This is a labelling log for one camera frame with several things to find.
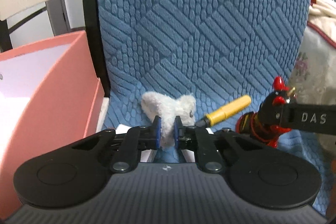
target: blue textured cushion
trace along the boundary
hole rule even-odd
[[[105,127],[149,124],[139,104],[149,90],[175,98],[193,93],[196,120],[244,94],[252,97],[246,111],[257,111],[274,77],[282,75],[287,80],[291,73],[309,3],[98,0],[112,86]],[[238,116],[216,128],[234,128]],[[298,131],[286,135],[280,140],[281,148],[317,167],[322,163],[314,151],[316,140],[309,142]],[[326,203],[326,191],[322,191],[315,207],[324,213]]]

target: red trim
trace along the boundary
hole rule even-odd
[[[336,48],[336,42],[332,40],[329,36],[325,34],[319,27],[317,27],[315,24],[311,22],[307,22],[307,26],[312,28],[315,32],[317,32],[325,41],[328,42],[328,44],[334,48]]]
[[[261,138],[254,130],[254,117],[255,117],[256,113],[253,113],[250,119],[250,127],[251,127],[251,133],[252,135],[260,142],[262,143],[268,143],[270,140],[265,140],[263,138]],[[268,131],[266,131],[265,129],[263,129],[263,127],[259,127],[264,133],[268,133]]]
[[[238,119],[238,121],[236,123],[236,133],[240,133],[240,130],[239,130],[239,128],[240,128],[240,122],[242,121],[242,119],[243,119],[244,116],[245,115],[240,116],[240,118]]]

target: white plush toy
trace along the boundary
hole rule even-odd
[[[181,117],[184,126],[195,124],[196,100],[192,95],[183,95],[178,99],[170,98],[157,92],[146,92],[142,95],[142,110],[153,122],[156,115],[161,117],[161,146],[174,145],[174,121]]]

